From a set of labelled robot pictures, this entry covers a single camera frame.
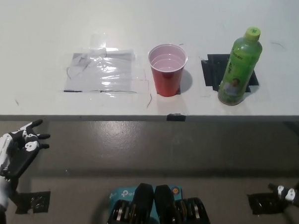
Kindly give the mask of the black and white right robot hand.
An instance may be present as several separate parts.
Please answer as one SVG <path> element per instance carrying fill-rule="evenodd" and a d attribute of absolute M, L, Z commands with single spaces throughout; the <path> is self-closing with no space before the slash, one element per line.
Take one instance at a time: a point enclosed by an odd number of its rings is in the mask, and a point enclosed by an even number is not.
<path fill-rule="evenodd" d="M 299 190 L 294 188 L 285 188 L 282 185 L 275 185 L 272 183 L 268 185 L 268 188 L 272 190 L 281 201 L 289 202 L 299 208 Z"/>

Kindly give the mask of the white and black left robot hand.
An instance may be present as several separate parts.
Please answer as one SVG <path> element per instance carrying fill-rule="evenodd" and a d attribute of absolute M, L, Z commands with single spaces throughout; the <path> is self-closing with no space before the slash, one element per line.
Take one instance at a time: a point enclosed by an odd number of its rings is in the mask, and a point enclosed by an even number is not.
<path fill-rule="evenodd" d="M 0 137 L 0 210 L 6 211 L 13 194 L 12 183 L 18 180 L 32 164 L 39 151 L 49 148 L 41 143 L 49 134 L 35 133 L 34 128 L 43 120 L 30 122 L 17 131 L 5 133 Z"/>

